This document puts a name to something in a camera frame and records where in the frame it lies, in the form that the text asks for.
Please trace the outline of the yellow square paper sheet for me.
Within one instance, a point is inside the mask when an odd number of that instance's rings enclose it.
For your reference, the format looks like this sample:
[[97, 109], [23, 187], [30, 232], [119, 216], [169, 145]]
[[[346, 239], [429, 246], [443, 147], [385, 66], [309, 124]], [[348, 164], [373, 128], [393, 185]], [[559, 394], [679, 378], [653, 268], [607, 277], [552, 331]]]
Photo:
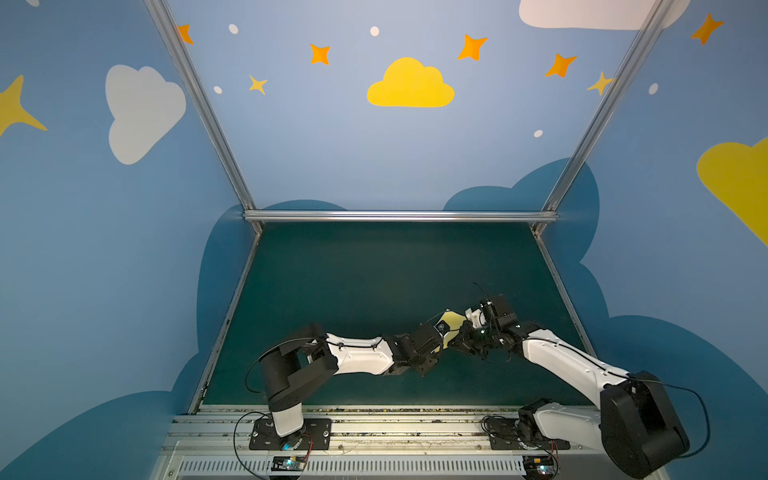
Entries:
[[446, 311], [442, 314], [435, 328], [442, 337], [443, 348], [447, 348], [450, 342], [459, 334], [461, 327], [466, 321], [464, 315], [453, 311]]

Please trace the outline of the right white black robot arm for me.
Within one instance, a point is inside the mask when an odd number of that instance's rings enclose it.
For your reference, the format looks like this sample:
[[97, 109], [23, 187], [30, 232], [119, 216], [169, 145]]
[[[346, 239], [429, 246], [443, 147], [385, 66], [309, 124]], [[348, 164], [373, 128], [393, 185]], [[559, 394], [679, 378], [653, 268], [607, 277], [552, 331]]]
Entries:
[[581, 445], [607, 455], [635, 479], [683, 457], [690, 448], [665, 386], [654, 375], [611, 366], [533, 322], [479, 328], [465, 322], [444, 344], [481, 357], [494, 348], [512, 352], [553, 373], [593, 404], [586, 411], [541, 399], [522, 407], [514, 431], [526, 446], [554, 440]]

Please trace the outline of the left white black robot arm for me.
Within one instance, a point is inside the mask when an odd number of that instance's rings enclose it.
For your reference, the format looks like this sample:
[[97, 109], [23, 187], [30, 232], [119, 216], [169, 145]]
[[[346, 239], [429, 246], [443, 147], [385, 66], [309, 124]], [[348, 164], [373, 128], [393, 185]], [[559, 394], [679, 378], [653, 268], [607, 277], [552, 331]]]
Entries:
[[444, 321], [425, 323], [406, 334], [371, 339], [340, 337], [312, 324], [264, 351], [257, 359], [277, 437], [288, 443], [303, 435], [303, 403], [334, 376], [425, 375], [447, 347]]

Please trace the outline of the right green circuit board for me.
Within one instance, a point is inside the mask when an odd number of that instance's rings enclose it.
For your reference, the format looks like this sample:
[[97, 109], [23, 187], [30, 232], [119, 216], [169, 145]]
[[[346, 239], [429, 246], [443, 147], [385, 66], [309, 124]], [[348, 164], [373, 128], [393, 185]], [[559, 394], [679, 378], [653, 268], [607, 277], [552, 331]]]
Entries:
[[551, 480], [558, 472], [555, 461], [549, 457], [526, 456], [523, 468], [526, 480]]

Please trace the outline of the green circuit board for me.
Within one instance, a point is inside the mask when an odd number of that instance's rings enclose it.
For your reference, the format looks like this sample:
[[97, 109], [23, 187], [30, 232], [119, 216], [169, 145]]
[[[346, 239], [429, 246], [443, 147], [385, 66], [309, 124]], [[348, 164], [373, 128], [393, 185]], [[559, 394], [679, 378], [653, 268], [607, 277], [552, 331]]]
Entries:
[[303, 472], [307, 462], [302, 457], [275, 456], [270, 466], [271, 473]]
[[526, 480], [551, 480], [558, 472], [555, 461], [549, 457], [526, 456], [523, 468]]

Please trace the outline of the left green circuit board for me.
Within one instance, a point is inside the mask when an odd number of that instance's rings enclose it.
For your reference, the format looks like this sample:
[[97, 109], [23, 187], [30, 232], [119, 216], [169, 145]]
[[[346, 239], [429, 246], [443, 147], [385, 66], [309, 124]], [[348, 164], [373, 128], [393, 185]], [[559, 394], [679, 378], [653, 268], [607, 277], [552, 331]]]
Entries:
[[303, 472], [307, 462], [302, 457], [275, 456], [270, 466], [271, 473]]

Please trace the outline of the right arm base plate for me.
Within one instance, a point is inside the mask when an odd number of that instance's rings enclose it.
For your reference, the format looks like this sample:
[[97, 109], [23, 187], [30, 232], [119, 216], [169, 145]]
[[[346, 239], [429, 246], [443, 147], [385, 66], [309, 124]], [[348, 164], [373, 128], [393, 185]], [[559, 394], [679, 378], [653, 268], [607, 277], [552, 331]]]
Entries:
[[544, 437], [538, 430], [517, 418], [485, 416], [481, 428], [488, 436], [492, 450], [570, 450], [566, 440]]

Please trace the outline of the front aluminium rail bed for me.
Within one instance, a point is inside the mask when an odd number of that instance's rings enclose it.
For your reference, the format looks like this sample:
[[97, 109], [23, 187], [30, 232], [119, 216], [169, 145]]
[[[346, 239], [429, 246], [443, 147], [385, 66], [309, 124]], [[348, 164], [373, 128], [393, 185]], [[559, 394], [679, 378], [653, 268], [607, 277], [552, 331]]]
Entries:
[[[249, 438], [263, 405], [203, 405], [173, 419], [153, 467], [153, 479], [245, 479], [180, 477], [175, 468], [185, 456], [271, 456], [252, 451]], [[332, 421], [327, 450], [309, 456], [544, 456], [542, 450], [492, 450], [481, 428], [485, 416], [515, 418], [517, 406], [479, 405], [321, 405], [308, 406], [305, 420]], [[363, 476], [341, 479], [519, 479], [491, 476]]]

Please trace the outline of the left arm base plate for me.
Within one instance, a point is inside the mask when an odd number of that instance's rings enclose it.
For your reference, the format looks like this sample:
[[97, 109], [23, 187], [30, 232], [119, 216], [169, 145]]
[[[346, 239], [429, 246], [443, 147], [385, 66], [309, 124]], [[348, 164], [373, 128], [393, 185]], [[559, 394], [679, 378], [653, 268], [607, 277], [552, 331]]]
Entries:
[[297, 431], [288, 436], [277, 434], [271, 418], [260, 419], [252, 429], [248, 448], [252, 451], [327, 450], [330, 444], [332, 421], [329, 418], [308, 419]]

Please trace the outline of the right aluminium frame post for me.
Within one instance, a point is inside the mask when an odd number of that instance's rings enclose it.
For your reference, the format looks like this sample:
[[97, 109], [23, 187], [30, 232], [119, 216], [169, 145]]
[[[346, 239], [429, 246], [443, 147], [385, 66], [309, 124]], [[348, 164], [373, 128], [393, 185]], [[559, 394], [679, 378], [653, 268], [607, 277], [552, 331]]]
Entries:
[[533, 234], [536, 238], [542, 236], [549, 223], [554, 223], [557, 220], [558, 208], [586, 164], [645, 59], [652, 51], [674, 4], [675, 1], [672, 0], [661, 0], [656, 1], [651, 6], [649, 14], [615, 72], [614, 81], [607, 86], [607, 92], [602, 95], [588, 127], [542, 207], [541, 213], [545, 215], [546, 219], [534, 224]]

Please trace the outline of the aluminium frame post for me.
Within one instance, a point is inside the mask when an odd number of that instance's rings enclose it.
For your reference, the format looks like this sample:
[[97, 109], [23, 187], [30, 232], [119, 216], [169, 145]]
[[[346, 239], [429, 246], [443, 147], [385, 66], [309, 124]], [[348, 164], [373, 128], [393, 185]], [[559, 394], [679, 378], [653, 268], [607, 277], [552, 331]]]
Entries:
[[557, 220], [558, 208], [586, 164], [645, 59], [652, 51], [674, 4], [675, 1], [672, 0], [661, 0], [656, 1], [651, 6], [649, 14], [615, 72], [614, 81], [607, 86], [607, 92], [602, 95], [588, 127], [542, 207], [541, 213], [545, 215], [546, 219], [534, 224], [533, 234], [536, 238], [542, 236], [549, 223], [554, 223]]
[[185, 47], [168, 2], [146, 0], [144, 4], [163, 39], [244, 213], [256, 210], [253, 197]]

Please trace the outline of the rear aluminium frame crossbar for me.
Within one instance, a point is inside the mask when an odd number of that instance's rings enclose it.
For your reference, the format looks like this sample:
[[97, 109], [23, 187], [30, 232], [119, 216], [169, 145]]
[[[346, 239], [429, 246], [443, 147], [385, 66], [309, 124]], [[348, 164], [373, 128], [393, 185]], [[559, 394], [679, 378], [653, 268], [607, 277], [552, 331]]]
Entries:
[[453, 211], [311, 211], [246, 210], [248, 221], [262, 222], [472, 222], [553, 223], [556, 212], [453, 212]]

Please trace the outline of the left aluminium frame post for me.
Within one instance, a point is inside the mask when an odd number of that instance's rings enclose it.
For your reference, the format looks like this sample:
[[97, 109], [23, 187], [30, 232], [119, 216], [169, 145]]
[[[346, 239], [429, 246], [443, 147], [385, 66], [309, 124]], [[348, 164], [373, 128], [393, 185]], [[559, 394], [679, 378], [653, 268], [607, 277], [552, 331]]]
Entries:
[[256, 210], [253, 197], [185, 47], [168, 2], [146, 0], [144, 4], [163, 39], [244, 213]]

